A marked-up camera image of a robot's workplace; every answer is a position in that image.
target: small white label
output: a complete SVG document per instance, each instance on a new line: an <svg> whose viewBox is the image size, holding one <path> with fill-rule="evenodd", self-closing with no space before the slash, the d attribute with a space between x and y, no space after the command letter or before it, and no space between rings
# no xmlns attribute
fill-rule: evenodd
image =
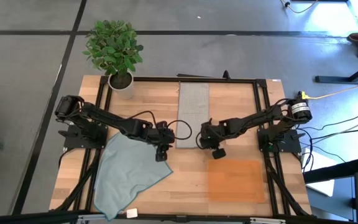
<svg viewBox="0 0 358 224"><path fill-rule="evenodd" d="M292 110L292 114L295 114L295 113L297 113L297 112L299 112L299 111L303 111L303 110L310 110L310 109L309 109L308 106L302 106L302 107L300 107L300 108L297 108L297 109L295 109L295 110Z"/></svg>
<svg viewBox="0 0 358 224"><path fill-rule="evenodd" d="M301 107L301 106L307 106L307 105L306 105L306 103L297 103L297 104L295 104L295 105L292 105L292 106L291 106L291 109L294 110L295 108L298 108L298 107Z"/></svg>
<svg viewBox="0 0 358 224"><path fill-rule="evenodd" d="M132 208L127 210L127 218L137 217L137 208Z"/></svg>

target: gray floor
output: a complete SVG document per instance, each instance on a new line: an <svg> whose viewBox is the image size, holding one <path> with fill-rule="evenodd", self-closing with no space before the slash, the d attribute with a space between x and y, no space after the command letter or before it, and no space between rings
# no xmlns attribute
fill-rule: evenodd
<svg viewBox="0 0 358 224"><path fill-rule="evenodd" d="M302 9L308 4L292 6ZM79 5L80 0L0 0L0 29L70 30ZM88 1L80 30L90 29L96 19L124 19L139 30L328 31L339 35L358 32L358 20L343 2L319 2L304 14L294 14L284 11L279 0ZM67 36L0 36L0 141L4 144L0 150L0 215L10 212L67 41ZM358 70L358 46L343 38L140 35L138 42L144 45L144 63L137 67L135 75L172 77L187 73L220 77L228 70L236 78L281 79L287 97L300 90L319 96L351 87L317 84L313 77L349 76ZM60 96L77 94L83 75L101 75L81 54L84 45L84 37L78 36ZM308 126L321 127L354 117L358 115L358 89L311 101L310 106L314 118ZM350 125L311 134L320 136ZM51 119L25 213L48 210L63 144L57 131L63 128ZM357 159L358 133L338 136L318 146L346 161Z"/></svg>

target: gray towel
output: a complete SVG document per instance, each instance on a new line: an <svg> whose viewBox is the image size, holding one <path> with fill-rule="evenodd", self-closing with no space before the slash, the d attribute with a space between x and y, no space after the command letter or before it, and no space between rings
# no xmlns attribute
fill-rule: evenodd
<svg viewBox="0 0 358 224"><path fill-rule="evenodd" d="M172 173L155 161L155 147L118 133L104 149L95 183L94 206L110 221L137 196Z"/></svg>
<svg viewBox="0 0 358 224"><path fill-rule="evenodd" d="M207 83L180 83L178 119L186 121L193 134L189 139L176 140L176 148L193 148L201 124L209 119L209 85ZM183 138L190 134L187 125L178 123L177 137Z"/></svg>

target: yellow cable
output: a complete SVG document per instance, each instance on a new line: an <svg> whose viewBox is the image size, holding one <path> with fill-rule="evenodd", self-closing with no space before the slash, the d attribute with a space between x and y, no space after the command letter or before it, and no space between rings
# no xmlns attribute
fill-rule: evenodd
<svg viewBox="0 0 358 224"><path fill-rule="evenodd" d="M289 7L291 9L291 11L295 12L295 13L302 13L302 12L305 12L306 10L310 9L312 6L314 6L314 4L316 4L318 2L318 0L316 0L311 6L307 7L305 10L302 10L300 12L297 12L295 10L293 10L293 8L291 7L291 5L288 5L288 6L285 6L285 1L284 0L281 0L282 4L284 7Z"/></svg>
<svg viewBox="0 0 358 224"><path fill-rule="evenodd" d="M336 95L338 93L343 93L343 92L346 92L346 91L349 91L349 90L353 90L355 88L358 88L358 85L357 86L354 86L352 88L347 88L347 89L344 89L344 90L341 90L341 91L337 91L335 93L330 93L330 94L327 94L327 95L324 95L324 96L319 96L319 97L311 97L311 96L308 96L306 95L306 93L304 91L302 91L302 99L311 99L311 100L318 100L318 99L322 99L322 98L325 98L325 97L328 97L328 96L333 96L333 95Z"/></svg>

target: black cable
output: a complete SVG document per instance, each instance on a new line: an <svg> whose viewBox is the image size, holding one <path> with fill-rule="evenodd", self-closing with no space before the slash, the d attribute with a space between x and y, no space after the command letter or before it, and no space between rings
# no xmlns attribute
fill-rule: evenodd
<svg viewBox="0 0 358 224"><path fill-rule="evenodd" d="M189 139L190 137L191 137L191 135L193 134L193 130L191 129L191 127L190 127L190 125L186 122L186 121L184 121L184 120L174 120L174 121L171 121L169 124L167 124L167 128L171 125L171 124L173 124L173 123L175 123L175 122L182 122L182 123L184 123L185 125L187 125L188 127L189 127L189 129L190 129L190 134L189 134L189 136L187 136L187 137L185 137L185 138L178 138L178 137L175 137L174 136L174 138L175 139L177 139L177 140L186 140L186 139Z"/></svg>
<svg viewBox="0 0 358 224"><path fill-rule="evenodd" d="M353 132L358 132L358 130L345 131L345 132L340 133L340 134L344 134L344 133L353 133ZM332 136L332 135L335 135L335 134L339 134L339 133L327 134L327 135L325 135L325 136L321 136L321 137L313 138L312 140L325 138L325 137Z"/></svg>
<svg viewBox="0 0 358 224"><path fill-rule="evenodd" d="M68 149L67 149L67 151L63 152L63 154L60 156L60 158L59 158L59 163L58 163L58 168L60 168L60 163L62 163L63 156L64 156L65 154L69 153L69 152L71 152L71 150L68 150Z"/></svg>
<svg viewBox="0 0 358 224"><path fill-rule="evenodd" d="M151 112L151 111L142 111L142 112L137 113L137 114L135 114L135 115L132 115L132 116L130 116L130 117L128 117L128 118L124 118L124 119L122 119L121 121L125 121L125 120L128 120L128 119L135 118L135 117L137 117L137 116L139 116L139 115L142 115L142 114L144 114L144 113L149 113L149 114L152 115L154 125L157 127L157 122L155 121L154 114L153 114L153 112Z"/></svg>
<svg viewBox="0 0 358 224"><path fill-rule="evenodd" d="M342 159L342 158L341 158L339 155L337 155L337 154L327 152L327 151L325 151L324 149L321 149L321 148L318 147L318 146L314 146L314 147L317 148L317 149L320 149L321 151L325 152L326 154L330 154L330 155L332 155L332 156L336 156L336 157L340 158L340 160L342 160L343 162L346 162L344 159Z"/></svg>
<svg viewBox="0 0 358 224"><path fill-rule="evenodd" d="M312 152L313 152L313 139L312 139L312 137L311 137L311 135L309 134L308 131L305 131L305 130L302 129L302 128L298 128L297 130L301 130L301 131L305 132L305 133L309 136L310 154L309 154L309 156L308 156L308 158L307 158L307 160L306 160L306 162L305 162L305 166L302 168L302 169L304 169L304 168L309 164L311 158L313 157L313 155L312 155Z"/></svg>
<svg viewBox="0 0 358 224"><path fill-rule="evenodd" d="M352 121L352 120L357 119L357 118L358 118L358 116L356 116L354 118L351 118L351 119L347 119L345 121L338 122L338 123L326 124L322 128L304 127L303 129L310 128L310 129L314 129L314 130L317 130L317 131L322 131L325 127L332 126L332 125L337 125L337 124L342 124L342 123Z"/></svg>
<svg viewBox="0 0 358 224"><path fill-rule="evenodd" d="M305 153L302 154L302 156L304 156L304 155L306 155L306 154L310 154L310 155L311 155L311 166L310 166L310 170L309 170L309 171L311 171L312 168L313 168L313 164L314 164L314 155L313 155L312 153L310 153L310 152L305 152Z"/></svg>
<svg viewBox="0 0 358 224"><path fill-rule="evenodd" d="M197 144L197 147L199 149L205 149L205 148L202 148L199 144L198 144L198 136L201 134L201 132L199 132L197 135L196 135L196 144Z"/></svg>
<svg viewBox="0 0 358 224"><path fill-rule="evenodd" d="M343 163L347 164L352 170L354 170L354 168L353 168L351 165L349 165L349 163L347 163L344 159L342 159L339 155L334 154L334 153L327 152L327 151L325 151L324 149L321 149L321 148L318 147L318 146L314 146L314 147L320 149L321 151L325 152L326 154L329 154L329 155L336 156L336 157L340 158L340 160L342 160Z"/></svg>

